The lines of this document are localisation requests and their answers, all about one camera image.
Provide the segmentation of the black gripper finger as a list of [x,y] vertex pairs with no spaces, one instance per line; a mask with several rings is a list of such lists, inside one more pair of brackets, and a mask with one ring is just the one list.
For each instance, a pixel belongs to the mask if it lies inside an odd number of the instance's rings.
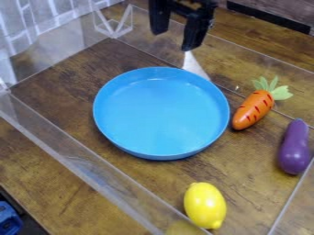
[[213,14],[193,13],[188,16],[182,51],[190,51],[201,47],[208,30],[213,25]]
[[156,35],[169,30],[172,5],[170,0],[149,0],[150,27]]

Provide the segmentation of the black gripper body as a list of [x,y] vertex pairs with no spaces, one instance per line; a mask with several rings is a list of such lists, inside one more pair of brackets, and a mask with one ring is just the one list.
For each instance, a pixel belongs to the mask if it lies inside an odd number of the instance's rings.
[[192,13],[213,13],[218,7],[218,0],[172,0],[172,10],[181,16]]

